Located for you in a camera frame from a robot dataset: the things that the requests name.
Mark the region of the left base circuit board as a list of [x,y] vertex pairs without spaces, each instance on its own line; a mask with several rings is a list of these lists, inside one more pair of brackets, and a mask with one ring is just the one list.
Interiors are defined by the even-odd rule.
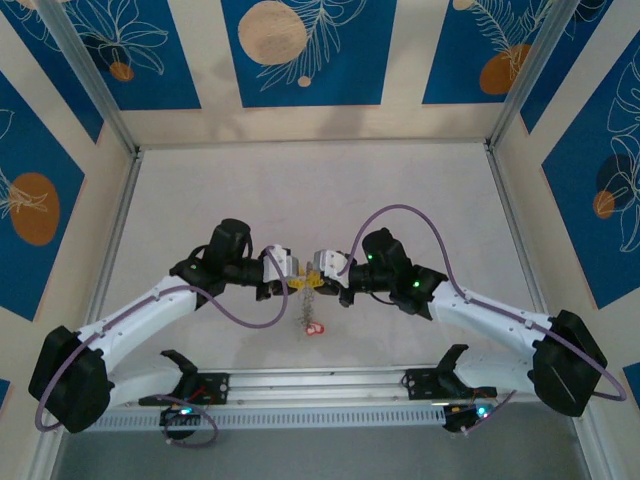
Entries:
[[200,416],[191,407],[173,405],[162,410],[159,425],[161,427],[186,427],[197,425]]

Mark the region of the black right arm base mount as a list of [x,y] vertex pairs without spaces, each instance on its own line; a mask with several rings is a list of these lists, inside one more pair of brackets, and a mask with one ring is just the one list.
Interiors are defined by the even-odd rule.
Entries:
[[469,387],[454,372],[458,360],[469,349],[465,344],[454,344],[445,353],[436,367],[407,369],[400,385],[408,392],[410,400],[474,400],[497,398],[495,387]]

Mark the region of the aluminium frame post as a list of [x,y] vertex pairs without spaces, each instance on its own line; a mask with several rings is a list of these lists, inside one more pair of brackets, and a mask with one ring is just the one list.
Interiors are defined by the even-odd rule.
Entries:
[[63,7],[57,0],[33,0],[33,2],[50,35],[100,116],[111,128],[125,151],[132,158],[136,158],[139,153],[139,144],[122,118],[113,95]]
[[531,134],[613,0],[541,0],[531,50],[486,139],[496,151],[513,123]]

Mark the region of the silver chain keyring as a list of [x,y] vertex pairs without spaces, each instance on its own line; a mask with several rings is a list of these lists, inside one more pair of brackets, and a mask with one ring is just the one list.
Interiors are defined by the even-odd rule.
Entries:
[[306,334],[307,326],[310,325],[312,322],[318,323],[315,319],[314,306],[313,306],[314,294],[315,294],[315,291],[309,287],[305,287],[299,293],[301,310],[297,317],[297,322],[306,336],[308,336]]

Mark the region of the aluminium table side rail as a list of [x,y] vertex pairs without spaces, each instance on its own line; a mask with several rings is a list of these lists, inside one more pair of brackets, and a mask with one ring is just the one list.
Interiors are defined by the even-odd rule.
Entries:
[[[500,171],[497,157],[488,146],[485,147],[485,153],[487,155],[491,174],[504,210],[534,310],[538,313],[547,313],[548,305],[541,291],[540,284],[536,278],[527,252],[516,215],[516,210],[514,209],[507,185],[502,172]],[[593,409],[588,406],[581,417],[573,419],[573,425],[580,443],[590,479],[615,480],[609,462],[606,458],[605,445],[602,443],[602,439],[599,435]]]
[[[118,252],[124,225],[129,214],[133,193],[139,177],[141,163],[144,154],[140,147],[136,147],[131,155],[124,183],[117,197],[115,216],[110,226],[108,242],[105,247],[105,254],[100,266],[96,284],[91,293],[88,306],[82,317],[82,326],[94,323],[104,305],[107,288],[109,286],[116,254]],[[44,431],[37,429],[37,441],[32,448],[30,461],[18,477],[19,480],[50,480],[54,471],[56,457],[62,442],[63,433],[60,426],[52,424],[45,426],[42,421],[52,418],[50,413],[46,413],[44,408],[38,406],[35,413],[34,424],[42,426]]]

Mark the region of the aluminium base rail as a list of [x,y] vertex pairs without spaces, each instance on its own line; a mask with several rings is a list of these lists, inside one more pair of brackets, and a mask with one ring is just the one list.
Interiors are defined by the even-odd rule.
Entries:
[[398,401],[408,398],[398,369],[346,368],[237,370],[230,374],[230,404]]

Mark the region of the right base circuit board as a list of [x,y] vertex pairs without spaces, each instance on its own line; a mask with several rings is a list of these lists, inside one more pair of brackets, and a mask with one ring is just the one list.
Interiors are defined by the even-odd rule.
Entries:
[[450,433],[462,433],[486,419],[495,409],[495,402],[450,403],[443,407],[443,428]]

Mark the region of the base circuit board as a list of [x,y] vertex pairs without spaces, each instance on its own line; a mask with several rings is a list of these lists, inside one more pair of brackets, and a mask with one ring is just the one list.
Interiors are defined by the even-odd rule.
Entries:
[[173,405],[162,410],[159,425],[161,427],[186,427],[197,425],[200,416],[191,407]]
[[495,402],[450,403],[443,407],[443,428],[450,433],[462,433],[486,419],[495,409]]

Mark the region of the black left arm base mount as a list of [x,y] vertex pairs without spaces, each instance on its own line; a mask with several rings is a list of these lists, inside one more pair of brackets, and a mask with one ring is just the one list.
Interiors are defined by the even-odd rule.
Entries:
[[161,355],[172,361],[180,371],[177,385],[169,396],[198,406],[225,405],[229,394],[230,374],[200,371],[189,359],[176,350],[163,350]]

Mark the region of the blue floral wall panel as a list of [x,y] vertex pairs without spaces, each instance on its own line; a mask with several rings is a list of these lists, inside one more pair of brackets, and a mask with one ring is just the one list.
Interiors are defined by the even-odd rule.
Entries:
[[566,79],[528,136],[558,137],[627,50],[640,47],[640,0],[613,0]]
[[63,8],[120,109],[201,107],[168,0],[69,0]]
[[221,0],[245,108],[380,104],[397,0]]
[[97,143],[104,119],[44,24],[33,0],[0,0],[0,11],[64,99],[89,138]]
[[542,164],[603,308],[640,287],[640,37],[623,51]]
[[450,0],[425,105],[506,98],[556,0]]
[[0,72],[0,307],[33,321],[84,172]]

